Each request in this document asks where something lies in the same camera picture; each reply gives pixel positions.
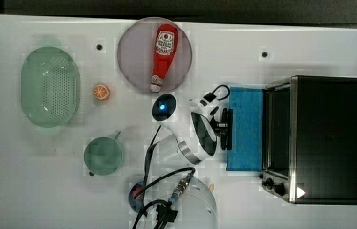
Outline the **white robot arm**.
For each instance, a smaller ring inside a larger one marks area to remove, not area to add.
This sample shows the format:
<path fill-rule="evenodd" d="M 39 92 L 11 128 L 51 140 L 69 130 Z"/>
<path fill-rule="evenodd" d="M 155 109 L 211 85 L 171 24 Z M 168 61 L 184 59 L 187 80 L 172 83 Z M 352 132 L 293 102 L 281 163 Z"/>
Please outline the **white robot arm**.
<path fill-rule="evenodd" d="M 218 229 L 217 206 L 210 188 L 193 171 L 179 179 L 174 172 L 190 169 L 232 148 L 233 111 L 223 108 L 212 93 L 179 100 L 172 94 L 153 104 L 152 118 L 171 134 L 153 145 L 156 172 L 165 172 L 153 198 L 165 198 L 177 215 L 162 223 L 166 229 Z"/>

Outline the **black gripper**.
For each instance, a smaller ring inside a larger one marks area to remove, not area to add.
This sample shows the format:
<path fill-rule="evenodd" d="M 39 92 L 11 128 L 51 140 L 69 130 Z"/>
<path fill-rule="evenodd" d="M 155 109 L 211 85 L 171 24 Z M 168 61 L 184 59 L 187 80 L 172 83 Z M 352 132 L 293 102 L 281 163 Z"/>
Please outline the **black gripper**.
<path fill-rule="evenodd" d="M 231 150 L 233 140 L 233 110 L 224 108 L 221 122 L 212 119 L 210 124 L 214 133 L 220 138 L 222 149 Z"/>

